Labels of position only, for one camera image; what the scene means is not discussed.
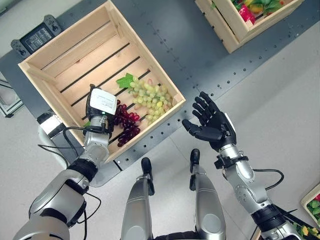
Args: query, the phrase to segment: grape leaf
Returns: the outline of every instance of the grape leaf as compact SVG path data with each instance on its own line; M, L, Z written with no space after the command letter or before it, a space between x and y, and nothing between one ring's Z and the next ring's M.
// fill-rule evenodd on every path
M116 81L119 84L119 88L130 88L130 83L134 81L134 76L130 73L127 73L124 77Z
M85 123L85 125L83 125L84 127L89 127L90 126L90 121L87 121L86 123Z

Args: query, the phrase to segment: yellow fruit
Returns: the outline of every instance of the yellow fruit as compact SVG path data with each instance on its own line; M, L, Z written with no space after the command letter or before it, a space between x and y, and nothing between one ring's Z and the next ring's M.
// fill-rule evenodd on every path
M305 235L305 236L308 236L308 234L309 234L309 231L306 226L302 227L302 232L303 232L303 235Z
M264 5L263 4L251 4L249 6L249 9L254 14L258 14L258 13L261 13L264 10Z

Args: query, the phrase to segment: black device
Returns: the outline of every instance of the black device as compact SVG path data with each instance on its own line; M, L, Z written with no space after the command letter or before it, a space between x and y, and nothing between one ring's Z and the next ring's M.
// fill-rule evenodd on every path
M62 32L57 20L52 15L44 16L43 22L20 39L14 39L11 47L23 59L36 52Z

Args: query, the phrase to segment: grapes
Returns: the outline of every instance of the grapes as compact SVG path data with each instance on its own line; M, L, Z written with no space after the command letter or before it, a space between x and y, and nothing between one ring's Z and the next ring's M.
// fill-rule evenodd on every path
M147 107L149 110L146 119L148 124L152 124L160 116L165 114L172 106L173 98L168 92L168 88L165 85L156 84L151 78L148 80L138 79L136 76L133 76L133 81L130 83L129 93L132 94L134 109L138 110L141 107ZM126 116L126 109L119 109L119 113ZM116 120L116 123L120 122L123 125L123 122L119 119ZM124 128L130 125L130 123L124 123Z
M117 100L116 102L118 106L113 121L114 125L123 129L117 144L118 147L122 147L140 133L140 128L138 126L141 124L141 121L139 121L140 116L136 112L127 112L127 105L121 105L120 100Z

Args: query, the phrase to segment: robotic arm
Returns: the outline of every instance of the robotic arm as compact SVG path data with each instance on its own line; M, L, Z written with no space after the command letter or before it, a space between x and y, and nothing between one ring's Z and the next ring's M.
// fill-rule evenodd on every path
M94 85L86 103L86 115L90 126L84 131L84 152L66 170L52 180L33 201L29 209L29 221L19 230L13 240L69 240L69 228L86 209L83 195L88 191L100 166L109 156L109 137L113 131L113 115L92 106L92 94L104 94ZM107 102L115 110L116 98Z
M192 113L201 126L186 119L182 121L183 126L192 136L209 142L219 153L215 167L224 171L224 177L232 185L237 200L260 228L261 236L265 240L301 240L291 223L268 198L265 188L256 182L248 157L237 149L235 128L228 115L221 112L204 92L195 98L192 106L196 109Z

